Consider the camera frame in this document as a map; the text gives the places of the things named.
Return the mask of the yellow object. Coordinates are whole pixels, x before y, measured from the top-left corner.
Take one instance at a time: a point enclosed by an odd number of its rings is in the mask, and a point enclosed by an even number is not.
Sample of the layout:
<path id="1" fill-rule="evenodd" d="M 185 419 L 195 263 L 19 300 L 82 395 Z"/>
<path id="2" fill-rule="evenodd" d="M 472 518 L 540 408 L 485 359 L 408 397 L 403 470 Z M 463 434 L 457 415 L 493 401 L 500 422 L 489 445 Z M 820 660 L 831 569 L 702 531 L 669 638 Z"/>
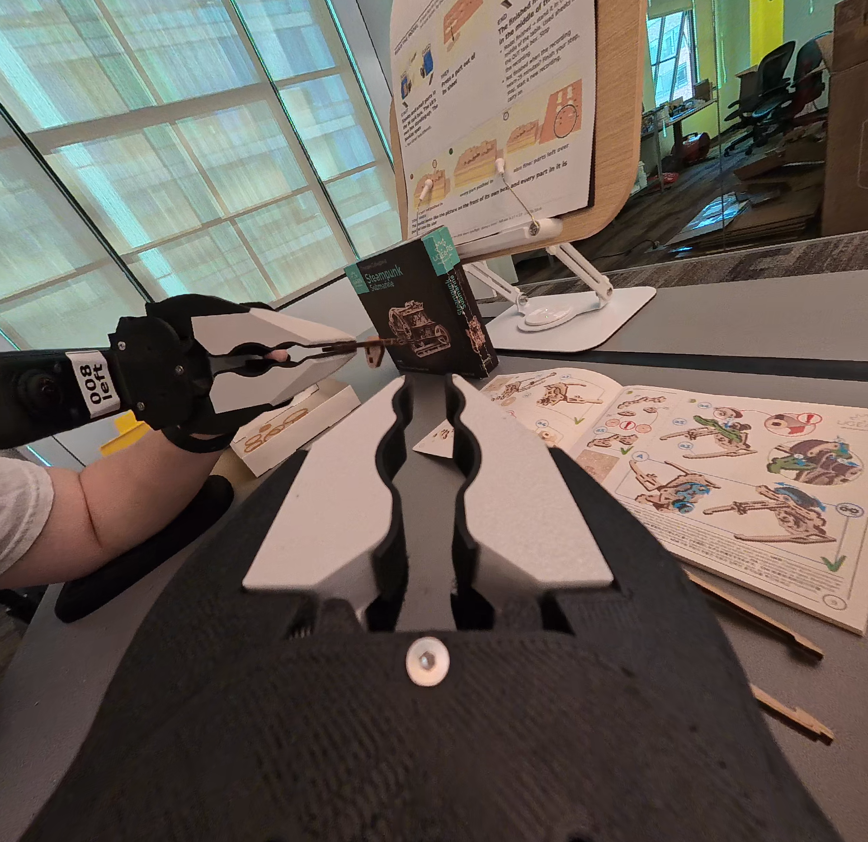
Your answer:
<path id="1" fill-rule="evenodd" d="M 149 431 L 150 427 L 139 420 L 132 411 L 125 412 L 113 418 L 115 435 L 105 444 L 100 445 L 103 457 L 120 452 L 141 440 Z"/>

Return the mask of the black model kit box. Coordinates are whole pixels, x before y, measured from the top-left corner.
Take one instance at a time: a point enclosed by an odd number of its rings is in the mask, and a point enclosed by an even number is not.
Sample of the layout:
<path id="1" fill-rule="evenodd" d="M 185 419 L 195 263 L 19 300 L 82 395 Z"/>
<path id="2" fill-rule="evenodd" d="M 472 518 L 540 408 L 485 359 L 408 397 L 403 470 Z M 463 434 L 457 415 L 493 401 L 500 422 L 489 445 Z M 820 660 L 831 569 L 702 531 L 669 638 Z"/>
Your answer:
<path id="1" fill-rule="evenodd" d="M 448 227 L 344 268 L 396 368 L 487 378 L 498 357 Z"/>

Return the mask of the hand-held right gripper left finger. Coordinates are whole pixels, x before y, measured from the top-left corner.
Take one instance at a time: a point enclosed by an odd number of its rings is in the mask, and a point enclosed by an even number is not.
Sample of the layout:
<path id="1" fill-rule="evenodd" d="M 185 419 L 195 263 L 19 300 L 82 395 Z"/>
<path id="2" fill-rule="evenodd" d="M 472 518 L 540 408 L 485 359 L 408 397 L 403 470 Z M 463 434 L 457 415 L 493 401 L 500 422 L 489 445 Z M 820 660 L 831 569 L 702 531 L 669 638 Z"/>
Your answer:
<path id="1" fill-rule="evenodd" d="M 347 601 L 368 630 L 395 630 L 409 563 L 394 479 L 412 417 L 410 381 L 400 377 L 310 446 L 244 590 Z"/>

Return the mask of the yellow wall poster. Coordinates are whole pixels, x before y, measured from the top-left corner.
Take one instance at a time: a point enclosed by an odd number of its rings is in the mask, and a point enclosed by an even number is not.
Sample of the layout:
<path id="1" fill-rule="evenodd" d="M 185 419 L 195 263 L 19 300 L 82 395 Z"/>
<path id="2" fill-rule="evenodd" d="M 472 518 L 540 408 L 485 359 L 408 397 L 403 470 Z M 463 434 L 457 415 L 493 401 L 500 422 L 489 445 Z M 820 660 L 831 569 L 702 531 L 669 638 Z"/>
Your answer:
<path id="1" fill-rule="evenodd" d="M 785 0 L 749 0 L 751 63 L 783 45 Z"/>

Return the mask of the black office chair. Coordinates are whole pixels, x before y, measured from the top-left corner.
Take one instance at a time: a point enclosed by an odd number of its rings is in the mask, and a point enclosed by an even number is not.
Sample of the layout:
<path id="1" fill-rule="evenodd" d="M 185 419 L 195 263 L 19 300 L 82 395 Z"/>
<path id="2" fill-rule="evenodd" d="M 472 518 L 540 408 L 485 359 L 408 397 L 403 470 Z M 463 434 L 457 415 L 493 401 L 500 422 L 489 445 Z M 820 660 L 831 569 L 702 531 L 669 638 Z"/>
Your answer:
<path id="1" fill-rule="evenodd" d="M 742 142 L 750 143 L 745 151 L 752 153 L 773 136 L 778 124 L 775 116 L 789 99 L 790 79 L 786 71 L 795 46 L 795 41 L 784 43 L 765 55 L 755 69 L 738 74 L 740 95 L 727 105 L 731 112 L 725 121 L 737 120 L 736 128 L 745 129 L 745 133 L 726 146 L 724 156 L 733 153 Z"/>

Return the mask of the illustrated instruction booklet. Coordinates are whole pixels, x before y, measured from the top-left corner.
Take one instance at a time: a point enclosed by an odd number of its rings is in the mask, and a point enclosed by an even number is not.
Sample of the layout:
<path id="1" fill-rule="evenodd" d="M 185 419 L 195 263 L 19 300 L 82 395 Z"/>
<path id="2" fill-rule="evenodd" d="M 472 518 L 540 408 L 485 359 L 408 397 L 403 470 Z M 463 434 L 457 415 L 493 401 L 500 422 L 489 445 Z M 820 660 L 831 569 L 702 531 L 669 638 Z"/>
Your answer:
<path id="1" fill-rule="evenodd" d="M 622 386 L 567 367 L 483 386 L 683 562 L 866 633 L 866 409 Z"/>

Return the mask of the large cardboard box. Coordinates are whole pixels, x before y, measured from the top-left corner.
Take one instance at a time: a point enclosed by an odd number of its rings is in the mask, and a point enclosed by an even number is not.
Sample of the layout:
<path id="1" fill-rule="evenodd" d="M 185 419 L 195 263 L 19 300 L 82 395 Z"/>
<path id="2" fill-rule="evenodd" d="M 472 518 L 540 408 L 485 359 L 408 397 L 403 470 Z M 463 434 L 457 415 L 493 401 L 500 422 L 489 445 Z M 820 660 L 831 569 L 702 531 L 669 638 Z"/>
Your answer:
<path id="1" fill-rule="evenodd" d="M 867 0 L 834 9 L 821 231 L 867 229 Z"/>

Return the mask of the dark red office chair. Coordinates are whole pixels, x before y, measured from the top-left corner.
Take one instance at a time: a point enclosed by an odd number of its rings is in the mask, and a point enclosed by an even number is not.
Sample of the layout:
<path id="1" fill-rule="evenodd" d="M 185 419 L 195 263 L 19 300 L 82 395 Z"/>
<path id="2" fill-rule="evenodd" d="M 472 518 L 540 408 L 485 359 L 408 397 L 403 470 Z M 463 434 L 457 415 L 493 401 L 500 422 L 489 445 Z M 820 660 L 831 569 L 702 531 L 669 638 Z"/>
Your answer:
<path id="1" fill-rule="evenodd" d="M 831 58 L 831 31 L 811 38 L 799 48 L 793 77 L 793 97 L 784 119 L 787 132 L 828 120 L 828 106 L 818 108 L 816 101 L 826 90 L 824 72 Z"/>

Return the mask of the white cardboard tray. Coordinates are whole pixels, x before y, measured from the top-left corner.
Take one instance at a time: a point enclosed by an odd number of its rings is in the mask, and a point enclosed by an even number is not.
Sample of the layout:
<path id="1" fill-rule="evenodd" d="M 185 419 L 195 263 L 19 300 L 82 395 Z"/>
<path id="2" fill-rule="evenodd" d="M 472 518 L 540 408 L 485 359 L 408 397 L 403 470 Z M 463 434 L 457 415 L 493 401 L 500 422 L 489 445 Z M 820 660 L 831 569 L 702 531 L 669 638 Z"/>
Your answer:
<path id="1" fill-rule="evenodd" d="M 317 424 L 317 428 L 315 430 L 319 433 L 319 435 L 329 430 L 333 425 L 338 424 L 341 420 L 343 420 L 347 415 L 352 413 L 360 405 L 359 397 L 354 392 L 353 387 L 350 384 L 333 378 L 329 378 L 321 381 L 318 384 L 314 384 L 313 386 L 299 393 L 287 405 L 278 409 L 288 407 L 288 405 L 294 400 L 301 401 L 309 396 L 313 396 L 313 398 L 316 400 L 316 407 L 313 410 L 312 417 L 308 419 L 308 422 L 314 422 Z M 242 426 L 238 432 L 240 432 L 246 425 Z M 285 458 L 278 457 L 277 459 L 268 456 L 254 456 L 244 458 L 234 450 L 234 448 L 232 447 L 232 443 L 231 449 L 257 478 L 265 474 L 268 470 L 275 468 L 277 465 L 279 465 L 285 459 L 292 455 L 291 454 Z"/>

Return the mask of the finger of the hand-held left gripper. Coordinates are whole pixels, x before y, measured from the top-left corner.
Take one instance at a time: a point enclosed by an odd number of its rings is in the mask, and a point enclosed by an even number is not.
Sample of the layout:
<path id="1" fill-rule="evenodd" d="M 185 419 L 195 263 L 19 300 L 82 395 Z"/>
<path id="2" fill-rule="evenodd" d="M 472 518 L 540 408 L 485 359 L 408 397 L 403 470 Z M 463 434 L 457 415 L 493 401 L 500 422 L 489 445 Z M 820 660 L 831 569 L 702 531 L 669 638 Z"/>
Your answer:
<path id="1" fill-rule="evenodd" d="M 192 318 L 213 372 L 300 372 L 349 360 L 354 339 L 329 326 L 260 308 Z"/>
<path id="2" fill-rule="evenodd" d="M 212 358 L 212 408 L 215 413 L 278 407 L 342 368 L 355 349 L 290 352 L 279 361 L 245 350 Z"/>

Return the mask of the flattened cardboard pile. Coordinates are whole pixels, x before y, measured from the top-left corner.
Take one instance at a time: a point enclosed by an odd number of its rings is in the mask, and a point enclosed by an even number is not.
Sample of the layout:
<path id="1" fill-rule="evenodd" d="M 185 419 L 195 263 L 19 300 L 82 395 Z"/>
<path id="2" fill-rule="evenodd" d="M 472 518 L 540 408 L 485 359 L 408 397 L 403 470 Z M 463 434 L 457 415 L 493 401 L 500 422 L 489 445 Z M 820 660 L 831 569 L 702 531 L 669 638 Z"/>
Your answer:
<path id="1" fill-rule="evenodd" d="M 715 197 L 667 242 L 672 250 L 711 250 L 798 238 L 819 218 L 824 161 L 776 161 Z"/>

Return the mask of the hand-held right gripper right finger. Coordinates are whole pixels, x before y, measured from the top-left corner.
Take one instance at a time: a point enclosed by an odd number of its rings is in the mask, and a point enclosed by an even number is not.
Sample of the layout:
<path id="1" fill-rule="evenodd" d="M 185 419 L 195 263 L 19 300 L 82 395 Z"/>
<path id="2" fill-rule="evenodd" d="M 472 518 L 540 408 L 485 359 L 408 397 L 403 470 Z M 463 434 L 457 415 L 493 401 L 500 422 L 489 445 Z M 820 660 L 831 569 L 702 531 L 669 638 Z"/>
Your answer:
<path id="1" fill-rule="evenodd" d="M 444 382 L 455 500 L 450 607 L 458 630 L 489 630 L 511 601 L 608 589 L 614 577 L 561 473 L 575 463 L 459 375 Z"/>

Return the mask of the white shirt sleeve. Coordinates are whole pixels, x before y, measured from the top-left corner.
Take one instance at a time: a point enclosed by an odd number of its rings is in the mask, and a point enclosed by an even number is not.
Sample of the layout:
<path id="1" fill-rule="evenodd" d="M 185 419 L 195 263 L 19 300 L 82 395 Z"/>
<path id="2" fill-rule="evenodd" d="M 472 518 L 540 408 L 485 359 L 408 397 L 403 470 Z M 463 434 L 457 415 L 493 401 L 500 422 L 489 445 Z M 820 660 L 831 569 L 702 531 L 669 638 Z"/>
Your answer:
<path id="1" fill-rule="evenodd" d="M 1 458 L 1 574 L 17 564 L 48 522 L 54 500 L 49 471 L 28 461 Z"/>

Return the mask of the wooden chain assembly with plate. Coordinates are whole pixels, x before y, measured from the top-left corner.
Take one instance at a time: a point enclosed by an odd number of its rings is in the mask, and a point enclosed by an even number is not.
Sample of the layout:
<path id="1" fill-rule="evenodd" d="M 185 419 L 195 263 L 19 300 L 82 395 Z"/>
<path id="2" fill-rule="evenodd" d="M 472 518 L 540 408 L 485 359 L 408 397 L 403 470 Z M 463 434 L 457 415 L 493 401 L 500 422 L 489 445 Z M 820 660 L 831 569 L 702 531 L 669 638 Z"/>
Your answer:
<path id="1" fill-rule="evenodd" d="M 407 339 L 401 337 L 368 337 L 362 341 L 342 339 L 318 343 L 311 347 L 319 348 L 324 356 L 353 354 L 359 350 L 363 350 L 366 363 L 369 367 L 376 369 L 381 366 L 387 349 L 406 346 L 408 343 Z"/>

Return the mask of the wooden book stand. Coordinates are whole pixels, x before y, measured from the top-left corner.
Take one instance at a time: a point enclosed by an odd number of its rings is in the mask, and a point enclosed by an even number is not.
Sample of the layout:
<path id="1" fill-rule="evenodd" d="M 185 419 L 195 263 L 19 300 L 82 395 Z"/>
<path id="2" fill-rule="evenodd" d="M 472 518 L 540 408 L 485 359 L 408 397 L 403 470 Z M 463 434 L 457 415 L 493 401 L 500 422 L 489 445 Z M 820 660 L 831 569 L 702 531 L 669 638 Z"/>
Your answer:
<path id="1" fill-rule="evenodd" d="M 589 205 L 561 216 L 456 242 L 464 271 L 505 298 L 491 319 L 494 348 L 574 354 L 608 341 L 656 295 L 648 286 L 613 288 L 574 243 L 608 226 L 627 201 L 637 174 L 642 118 L 642 36 L 646 0 L 595 0 L 595 116 Z M 390 114 L 396 195 L 405 239 L 407 193 Z"/>

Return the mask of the person's left forearm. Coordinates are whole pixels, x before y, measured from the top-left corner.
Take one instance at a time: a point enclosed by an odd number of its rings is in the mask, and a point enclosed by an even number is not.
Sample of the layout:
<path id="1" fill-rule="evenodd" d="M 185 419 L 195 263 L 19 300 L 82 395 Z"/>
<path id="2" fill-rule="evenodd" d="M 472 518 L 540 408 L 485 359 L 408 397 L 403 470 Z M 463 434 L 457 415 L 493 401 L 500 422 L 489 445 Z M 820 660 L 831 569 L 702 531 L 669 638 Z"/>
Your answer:
<path id="1" fill-rule="evenodd" d="M 213 447 L 211 436 L 191 440 L 206 451 L 182 449 L 162 431 L 150 431 L 80 472 L 46 467 L 54 489 L 48 522 L 30 551 L 1 574 L 1 588 L 87 576 L 164 529 L 193 500 L 228 446 Z"/>

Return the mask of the printed instruction sheet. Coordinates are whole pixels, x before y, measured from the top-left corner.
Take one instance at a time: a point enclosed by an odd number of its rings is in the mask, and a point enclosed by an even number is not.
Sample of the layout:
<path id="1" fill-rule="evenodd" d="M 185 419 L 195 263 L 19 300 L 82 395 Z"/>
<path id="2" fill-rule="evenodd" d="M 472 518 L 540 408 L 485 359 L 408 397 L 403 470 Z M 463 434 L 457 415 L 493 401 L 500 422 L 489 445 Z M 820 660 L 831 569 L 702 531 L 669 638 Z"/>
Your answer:
<path id="1" fill-rule="evenodd" d="M 469 242 L 592 197 L 595 0 L 393 0 L 412 237 Z"/>

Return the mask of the small pale printed scrap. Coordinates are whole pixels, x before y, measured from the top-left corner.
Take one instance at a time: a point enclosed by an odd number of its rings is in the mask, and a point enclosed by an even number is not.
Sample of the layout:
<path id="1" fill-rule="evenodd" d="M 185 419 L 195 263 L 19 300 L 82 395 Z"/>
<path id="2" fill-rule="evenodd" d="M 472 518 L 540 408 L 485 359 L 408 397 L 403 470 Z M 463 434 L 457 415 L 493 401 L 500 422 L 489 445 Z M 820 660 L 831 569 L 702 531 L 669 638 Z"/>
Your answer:
<path id="1" fill-rule="evenodd" d="M 451 459 L 453 457 L 454 433 L 454 428 L 450 422 L 444 420 L 412 449 L 422 455 Z"/>

